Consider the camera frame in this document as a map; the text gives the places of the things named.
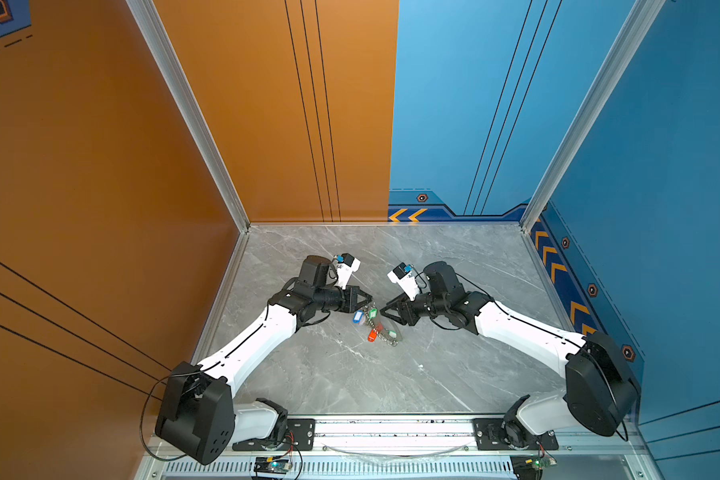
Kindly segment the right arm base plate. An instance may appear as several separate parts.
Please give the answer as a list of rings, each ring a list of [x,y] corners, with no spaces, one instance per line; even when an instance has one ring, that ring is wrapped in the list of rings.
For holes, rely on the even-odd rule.
[[[517,421],[478,417],[472,420],[473,436],[480,451],[555,451],[559,449],[553,431],[534,436]]]

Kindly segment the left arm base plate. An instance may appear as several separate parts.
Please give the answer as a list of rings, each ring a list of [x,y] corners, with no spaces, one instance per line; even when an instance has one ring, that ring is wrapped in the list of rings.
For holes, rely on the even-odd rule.
[[[311,451],[314,445],[316,420],[314,418],[288,418],[278,421],[274,430],[263,439],[249,439],[232,445],[234,451],[277,452],[292,446],[299,451]]]

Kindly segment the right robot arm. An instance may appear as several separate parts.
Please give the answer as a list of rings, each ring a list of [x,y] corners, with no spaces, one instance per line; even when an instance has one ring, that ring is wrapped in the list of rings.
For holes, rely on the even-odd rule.
[[[443,316],[449,330],[504,343],[565,381],[556,392],[520,397],[501,420],[502,443],[523,450],[545,434],[572,426],[628,440],[626,418],[639,400],[641,385],[610,336],[563,330],[516,312],[444,261],[427,265],[423,274],[426,290],[412,266],[395,266],[388,278],[402,292],[382,307],[381,315],[404,326]]]

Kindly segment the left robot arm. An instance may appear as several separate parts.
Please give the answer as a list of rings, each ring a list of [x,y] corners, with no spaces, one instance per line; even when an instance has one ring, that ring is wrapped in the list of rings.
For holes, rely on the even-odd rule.
[[[263,398],[237,404],[235,396],[295,333],[333,312],[352,314],[371,303],[371,295],[350,282],[360,265],[349,253],[333,259],[307,256],[299,275],[267,300],[242,333],[197,364],[180,363],[162,379],[156,436],[202,465],[214,462],[231,444],[254,440],[268,448],[284,445],[289,439],[287,409]]]

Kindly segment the grey metal key holder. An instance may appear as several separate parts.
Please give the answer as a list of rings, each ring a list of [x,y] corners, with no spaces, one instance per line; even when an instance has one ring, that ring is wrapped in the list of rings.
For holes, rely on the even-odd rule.
[[[387,326],[382,322],[383,317],[379,313],[379,309],[373,303],[363,309],[362,312],[364,313],[364,324],[369,328],[369,332],[371,328],[376,325],[380,325],[383,329],[383,331],[381,332],[381,336],[375,342],[385,342],[392,347],[396,347],[402,342],[402,334],[399,333],[395,328]],[[397,338],[390,338],[387,333],[388,330],[395,331],[397,333]]]

